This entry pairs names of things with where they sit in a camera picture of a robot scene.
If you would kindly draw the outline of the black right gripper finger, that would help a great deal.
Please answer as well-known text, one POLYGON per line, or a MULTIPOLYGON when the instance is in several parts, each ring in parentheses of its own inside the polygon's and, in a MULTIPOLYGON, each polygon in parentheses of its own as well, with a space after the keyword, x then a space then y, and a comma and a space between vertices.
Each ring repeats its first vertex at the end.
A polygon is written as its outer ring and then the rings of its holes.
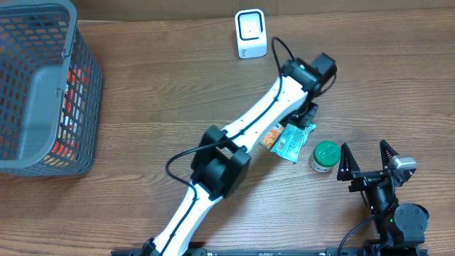
POLYGON ((350 181, 360 173, 360 168, 346 143, 341 145, 341 159, 338 167, 337 180, 350 181))
POLYGON ((380 153, 382 167, 384 169, 387 168, 391 158, 398 155, 398 153, 384 139, 380 141, 380 153))

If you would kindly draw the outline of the green lid white jar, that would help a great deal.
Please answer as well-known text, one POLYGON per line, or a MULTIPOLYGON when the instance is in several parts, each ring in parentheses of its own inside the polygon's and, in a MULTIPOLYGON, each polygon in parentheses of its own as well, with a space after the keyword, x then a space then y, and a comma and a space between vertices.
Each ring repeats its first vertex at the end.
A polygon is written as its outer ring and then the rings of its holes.
POLYGON ((309 157, 310 167, 317 172, 330 172, 341 159, 340 147, 332 141, 323 141, 316 145, 309 157))

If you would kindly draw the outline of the teal snack packet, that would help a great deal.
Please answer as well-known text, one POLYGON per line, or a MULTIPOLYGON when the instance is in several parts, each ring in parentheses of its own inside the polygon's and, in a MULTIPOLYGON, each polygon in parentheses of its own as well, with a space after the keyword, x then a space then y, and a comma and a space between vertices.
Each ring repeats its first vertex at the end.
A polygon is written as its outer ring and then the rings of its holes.
POLYGON ((315 128, 316 124, 310 124, 303 129, 293 124, 287 124, 272 147, 271 152, 283 159, 296 163, 299 159, 301 148, 305 145, 310 133, 315 128))

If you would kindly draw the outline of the small orange box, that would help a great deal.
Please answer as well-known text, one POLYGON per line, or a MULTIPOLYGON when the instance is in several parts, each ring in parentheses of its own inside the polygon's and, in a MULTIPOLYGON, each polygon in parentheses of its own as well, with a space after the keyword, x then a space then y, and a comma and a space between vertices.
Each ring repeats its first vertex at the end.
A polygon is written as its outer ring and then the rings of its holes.
POLYGON ((280 134, 283 132, 284 127, 278 123, 275 124, 261 139, 260 144, 268 149, 271 149, 280 134))

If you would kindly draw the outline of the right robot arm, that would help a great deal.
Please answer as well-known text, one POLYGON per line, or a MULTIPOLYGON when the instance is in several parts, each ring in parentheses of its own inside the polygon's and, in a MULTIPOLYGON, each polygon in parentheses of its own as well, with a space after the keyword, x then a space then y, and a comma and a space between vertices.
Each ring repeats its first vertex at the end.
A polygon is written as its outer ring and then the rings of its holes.
POLYGON ((349 181, 348 190, 359 192, 370 209, 371 217, 350 230, 342 239, 337 255, 427 255, 424 243, 429 212, 416 203, 399 203, 396 189, 413 177, 417 162, 398 154, 385 140, 380 141, 382 168, 360 170, 347 144, 341 146, 337 179, 349 181), (345 249, 348 238, 373 223, 378 237, 365 240, 358 249, 345 249))

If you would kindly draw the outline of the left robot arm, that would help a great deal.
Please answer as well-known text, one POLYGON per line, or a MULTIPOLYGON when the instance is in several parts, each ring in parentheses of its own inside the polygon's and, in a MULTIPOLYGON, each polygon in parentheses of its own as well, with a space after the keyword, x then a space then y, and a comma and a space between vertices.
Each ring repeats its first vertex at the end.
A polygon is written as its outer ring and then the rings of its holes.
POLYGON ((190 151, 193 173, 182 203, 165 229, 144 243, 141 254, 184 255, 210 209, 245 179, 257 144, 279 122, 308 127, 317 111, 312 100, 335 80, 336 72, 335 60, 325 53, 310 64, 288 60, 270 90, 243 116, 223 129, 211 126, 190 151))

